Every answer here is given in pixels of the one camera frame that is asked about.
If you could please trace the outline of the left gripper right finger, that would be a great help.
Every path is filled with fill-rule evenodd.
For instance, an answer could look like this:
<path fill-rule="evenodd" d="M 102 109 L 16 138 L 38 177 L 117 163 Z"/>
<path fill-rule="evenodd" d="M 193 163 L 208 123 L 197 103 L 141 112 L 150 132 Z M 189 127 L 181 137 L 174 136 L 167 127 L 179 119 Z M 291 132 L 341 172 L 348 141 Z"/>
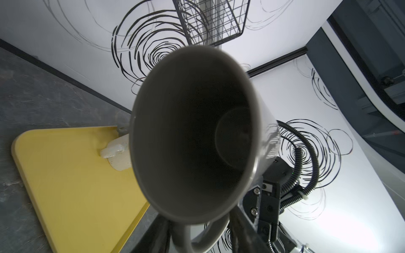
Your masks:
<path fill-rule="evenodd" d="M 233 253 L 271 253 L 239 207 L 234 207 L 229 215 Z"/>

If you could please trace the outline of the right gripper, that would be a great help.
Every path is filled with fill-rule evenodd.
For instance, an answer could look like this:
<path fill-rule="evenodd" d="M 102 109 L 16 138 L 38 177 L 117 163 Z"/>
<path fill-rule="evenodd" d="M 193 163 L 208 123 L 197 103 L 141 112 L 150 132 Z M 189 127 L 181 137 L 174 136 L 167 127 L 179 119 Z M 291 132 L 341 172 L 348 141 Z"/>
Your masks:
<path fill-rule="evenodd" d="M 277 157 L 242 200 L 242 210 L 253 223 L 254 231 L 274 253 L 299 252 L 297 242 L 279 222 L 281 186 L 292 172 L 293 168 Z"/>

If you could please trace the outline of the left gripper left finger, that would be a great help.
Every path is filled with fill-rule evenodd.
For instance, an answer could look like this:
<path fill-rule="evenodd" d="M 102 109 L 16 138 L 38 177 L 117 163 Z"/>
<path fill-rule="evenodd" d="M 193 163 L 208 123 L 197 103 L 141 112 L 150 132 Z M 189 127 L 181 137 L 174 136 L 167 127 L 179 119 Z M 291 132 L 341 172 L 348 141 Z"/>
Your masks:
<path fill-rule="evenodd" d="M 168 253 L 171 222 L 158 215 L 131 253 Z"/>

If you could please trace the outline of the yellow plastic tray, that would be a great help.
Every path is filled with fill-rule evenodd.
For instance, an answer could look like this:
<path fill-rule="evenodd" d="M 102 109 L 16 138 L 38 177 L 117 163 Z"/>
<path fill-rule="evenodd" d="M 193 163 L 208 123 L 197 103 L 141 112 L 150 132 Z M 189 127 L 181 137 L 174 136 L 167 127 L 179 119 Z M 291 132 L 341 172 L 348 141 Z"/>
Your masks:
<path fill-rule="evenodd" d="M 100 151 L 114 126 L 30 130 L 11 152 L 55 253 L 118 253 L 147 211 L 131 169 L 116 171 Z"/>

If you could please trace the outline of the large grey mug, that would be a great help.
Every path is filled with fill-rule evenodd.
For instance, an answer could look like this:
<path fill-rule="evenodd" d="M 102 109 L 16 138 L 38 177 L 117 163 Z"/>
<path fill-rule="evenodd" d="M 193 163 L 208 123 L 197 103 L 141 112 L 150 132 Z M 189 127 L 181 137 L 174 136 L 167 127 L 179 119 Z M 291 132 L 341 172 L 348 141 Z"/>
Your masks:
<path fill-rule="evenodd" d="M 181 253 L 211 249 L 276 159 L 276 119 L 226 53 L 187 46 L 147 75 L 131 115 L 130 156 L 148 202 Z"/>

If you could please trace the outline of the cream mug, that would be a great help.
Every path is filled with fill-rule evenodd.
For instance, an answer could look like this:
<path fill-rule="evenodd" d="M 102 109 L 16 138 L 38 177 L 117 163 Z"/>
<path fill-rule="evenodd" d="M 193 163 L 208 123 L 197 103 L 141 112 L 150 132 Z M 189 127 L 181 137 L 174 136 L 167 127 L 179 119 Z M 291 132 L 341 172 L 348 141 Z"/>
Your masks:
<path fill-rule="evenodd" d="M 124 171 L 132 168 L 129 149 L 129 127 L 119 127 L 117 133 L 119 137 L 110 141 L 100 151 L 100 156 L 107 159 L 116 171 Z"/>

